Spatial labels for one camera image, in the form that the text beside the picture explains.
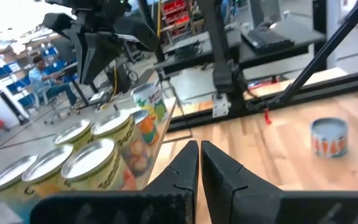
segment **wooden table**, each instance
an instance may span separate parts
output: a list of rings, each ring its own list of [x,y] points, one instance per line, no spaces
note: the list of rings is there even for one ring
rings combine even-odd
[[[171,119],[172,119],[173,111],[175,110],[175,107],[177,105],[177,101],[175,98],[169,98],[167,100],[164,100],[164,103],[165,103],[165,106],[167,107],[168,118],[165,121],[163,121],[162,123],[160,123],[159,125],[157,125],[157,132],[159,134],[159,139],[156,143],[149,146],[151,155],[153,157],[152,164],[146,173],[144,173],[142,176],[136,178],[137,188],[139,190],[143,189],[149,183],[150,175],[153,171],[156,158],[160,152],[160,148],[164,141],[165,135],[167,133],[169,123],[171,122]]]
[[[314,74],[308,84],[347,75],[340,68]],[[290,81],[254,90],[258,95],[281,91]],[[310,149],[310,123],[333,116],[349,125],[349,153],[338,159],[317,157]],[[283,190],[358,190],[358,92],[287,107],[193,129],[192,139],[163,144],[151,173],[154,180],[189,140],[208,140],[245,168]],[[186,131],[169,133],[176,138]],[[211,223],[201,173],[198,182],[197,223]]]

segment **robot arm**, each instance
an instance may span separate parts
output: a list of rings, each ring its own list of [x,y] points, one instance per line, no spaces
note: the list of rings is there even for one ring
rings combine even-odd
[[[127,0],[46,0],[73,9],[77,19],[66,14],[48,13],[43,25],[70,39],[77,54],[80,83],[89,84],[122,52],[124,41],[139,50],[154,51],[159,39],[136,17],[124,17],[131,10]]]

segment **can lid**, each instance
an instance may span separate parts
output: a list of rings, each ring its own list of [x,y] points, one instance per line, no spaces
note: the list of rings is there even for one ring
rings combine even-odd
[[[31,166],[38,156],[24,156],[0,171],[0,188],[20,180],[23,172]]]
[[[130,115],[130,112],[123,110],[107,116],[92,127],[92,134],[99,135],[108,132],[124,123]]]
[[[86,128],[89,127],[91,121],[89,120],[81,120],[75,123],[73,126],[69,127],[68,129],[64,130],[62,133],[55,136],[53,139],[54,144],[62,144],[65,141],[68,141],[71,138],[82,133]]]
[[[136,124],[143,121],[148,115],[149,112],[147,110],[139,110],[132,113]]]
[[[149,83],[144,83],[143,85],[140,85],[136,88],[134,88],[134,90],[132,91],[132,95],[134,94],[138,94],[138,93],[141,93],[143,92],[144,90],[148,90],[150,88],[153,88],[157,85],[157,82],[149,82]]]
[[[102,139],[92,142],[75,152],[62,167],[62,177],[73,179],[86,174],[104,164],[114,150],[115,142]]]
[[[57,171],[56,168],[62,165],[72,152],[73,145],[66,144],[46,153],[23,173],[22,180],[25,182],[38,181],[40,177]]]

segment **can with carrot label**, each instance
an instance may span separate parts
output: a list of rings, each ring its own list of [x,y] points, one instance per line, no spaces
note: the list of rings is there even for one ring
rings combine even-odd
[[[347,124],[337,118],[321,118],[311,125],[311,147],[323,157],[341,157],[347,153]]]

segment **can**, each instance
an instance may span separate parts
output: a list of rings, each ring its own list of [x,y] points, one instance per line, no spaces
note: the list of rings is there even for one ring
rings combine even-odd
[[[40,198],[28,183],[22,181],[22,174],[37,158],[21,157],[0,171],[0,201],[21,217],[25,224],[30,223],[31,210]]]
[[[347,153],[347,124],[338,118],[321,118],[311,124],[311,148],[318,156],[334,158]]]
[[[62,177],[77,190],[136,190],[135,177],[110,139],[92,142],[64,163]]]
[[[73,150],[77,151],[86,146],[91,141],[91,138],[91,121],[81,120],[56,135],[52,141],[56,146],[72,144]]]
[[[133,116],[128,111],[118,111],[92,127],[95,139],[114,140],[118,151],[126,164],[137,177],[142,175],[151,164],[149,147],[135,125]]]
[[[139,110],[132,113],[135,124],[142,133],[143,140],[152,145],[158,141],[157,128],[154,125],[153,119],[147,110]]]
[[[147,110],[155,124],[168,118],[167,107],[162,98],[162,90],[157,83],[145,83],[136,87],[131,93],[136,105]]]
[[[61,191],[74,190],[60,176],[64,162],[73,152],[73,145],[58,146],[41,156],[22,175],[23,182],[28,183],[40,198],[45,198]]]

